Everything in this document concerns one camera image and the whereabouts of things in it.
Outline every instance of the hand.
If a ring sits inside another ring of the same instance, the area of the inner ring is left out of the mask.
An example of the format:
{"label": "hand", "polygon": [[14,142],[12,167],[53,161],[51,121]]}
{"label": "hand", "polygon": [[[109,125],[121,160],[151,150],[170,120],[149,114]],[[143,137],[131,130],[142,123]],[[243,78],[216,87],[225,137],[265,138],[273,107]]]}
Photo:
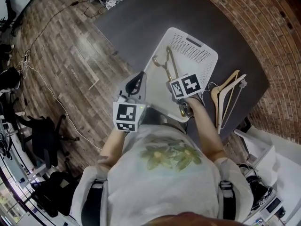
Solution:
{"label": "hand", "polygon": [[203,105],[200,102],[200,98],[198,97],[198,95],[193,95],[191,97],[188,97],[185,99],[185,101],[190,105],[190,107],[193,109],[196,106],[200,106]]}

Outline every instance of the brick wall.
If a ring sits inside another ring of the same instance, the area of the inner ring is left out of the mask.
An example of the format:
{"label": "brick wall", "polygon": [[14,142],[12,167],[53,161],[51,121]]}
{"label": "brick wall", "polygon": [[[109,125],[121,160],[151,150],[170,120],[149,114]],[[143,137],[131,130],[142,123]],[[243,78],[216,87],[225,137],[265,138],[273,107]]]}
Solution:
{"label": "brick wall", "polygon": [[301,144],[301,25],[297,9],[286,0],[211,1],[244,36],[270,82],[250,113],[251,123]]}

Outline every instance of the black office chair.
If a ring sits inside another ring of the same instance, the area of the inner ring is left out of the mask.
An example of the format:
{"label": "black office chair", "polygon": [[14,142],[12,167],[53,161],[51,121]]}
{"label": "black office chair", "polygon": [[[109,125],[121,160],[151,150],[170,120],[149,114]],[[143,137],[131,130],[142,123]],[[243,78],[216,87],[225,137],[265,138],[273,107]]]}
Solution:
{"label": "black office chair", "polygon": [[21,116],[16,116],[22,125],[32,128],[32,135],[23,138],[22,149],[25,151],[25,143],[32,140],[33,153],[45,161],[46,167],[50,168],[51,165],[57,166],[57,151],[62,151],[64,156],[69,153],[65,152],[61,140],[63,141],[79,141],[79,137],[70,138],[59,134],[62,120],[66,118],[61,115],[60,120],[55,128],[53,121],[47,117],[46,119],[41,116],[41,119],[34,119],[28,116],[30,121],[26,121]]}
{"label": "black office chair", "polygon": [[72,176],[67,162],[68,160],[65,161],[65,165],[68,173],[56,171],[45,182],[31,184],[34,192],[30,198],[52,218],[56,217],[58,212],[65,216],[70,214],[73,194],[79,184],[80,176]]}
{"label": "black office chair", "polygon": [[5,0],[6,7],[8,10],[8,18],[5,20],[4,18],[0,20],[0,31],[5,32],[10,26],[14,23],[14,19],[16,17],[16,12],[12,9],[10,0]]}

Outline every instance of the gray table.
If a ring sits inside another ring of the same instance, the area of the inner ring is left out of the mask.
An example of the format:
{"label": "gray table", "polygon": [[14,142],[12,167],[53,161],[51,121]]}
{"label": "gray table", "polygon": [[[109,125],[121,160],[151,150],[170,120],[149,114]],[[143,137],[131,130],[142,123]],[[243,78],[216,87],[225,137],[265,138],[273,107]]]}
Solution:
{"label": "gray table", "polygon": [[[240,74],[246,73],[248,85],[221,131],[222,139],[249,114],[269,87],[261,65],[243,36],[210,0],[124,0],[96,20],[95,25],[136,71],[144,70],[167,29],[175,27],[218,53],[210,81],[220,85],[237,69],[241,70]],[[210,92],[204,92],[204,99],[214,121]],[[188,134],[198,143],[194,120],[189,121]]]}

